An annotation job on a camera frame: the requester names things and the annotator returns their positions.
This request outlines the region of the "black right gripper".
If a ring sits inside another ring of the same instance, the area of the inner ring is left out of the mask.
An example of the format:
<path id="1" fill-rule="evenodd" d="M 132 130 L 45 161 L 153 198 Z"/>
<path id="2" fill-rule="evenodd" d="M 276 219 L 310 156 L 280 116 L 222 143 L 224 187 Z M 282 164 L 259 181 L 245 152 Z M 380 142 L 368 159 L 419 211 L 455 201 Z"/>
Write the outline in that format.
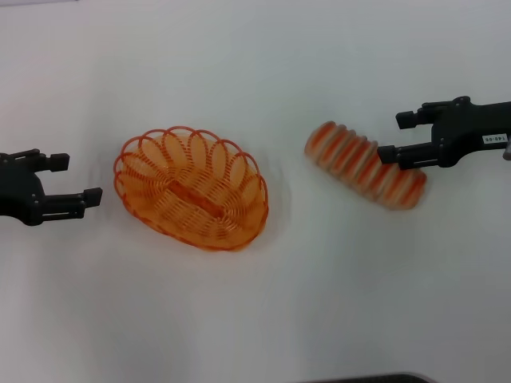
<path id="1" fill-rule="evenodd" d="M 431 143 L 378 147 L 381 162 L 401 170 L 450 168 L 473 152 L 504 149 L 510 138 L 509 102 L 475 105 L 469 97 L 457 97 L 424 103 L 416 112 L 397 113 L 395 118 L 400 129 L 432 124 Z"/>

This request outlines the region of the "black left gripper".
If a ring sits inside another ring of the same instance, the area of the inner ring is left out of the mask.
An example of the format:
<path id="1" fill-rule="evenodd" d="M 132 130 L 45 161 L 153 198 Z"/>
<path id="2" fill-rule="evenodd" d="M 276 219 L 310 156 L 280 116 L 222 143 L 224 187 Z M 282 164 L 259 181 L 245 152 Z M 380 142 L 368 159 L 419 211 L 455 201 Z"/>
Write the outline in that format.
<path id="1" fill-rule="evenodd" d="M 1 216 L 17 219 L 26 226 L 43 221 L 82 219 L 85 210 L 98 207 L 102 188 L 85 189 L 77 194 L 46 195 L 35 172 L 67 171 L 69 155 L 47 156 L 39 149 L 11 153 L 1 160 Z"/>

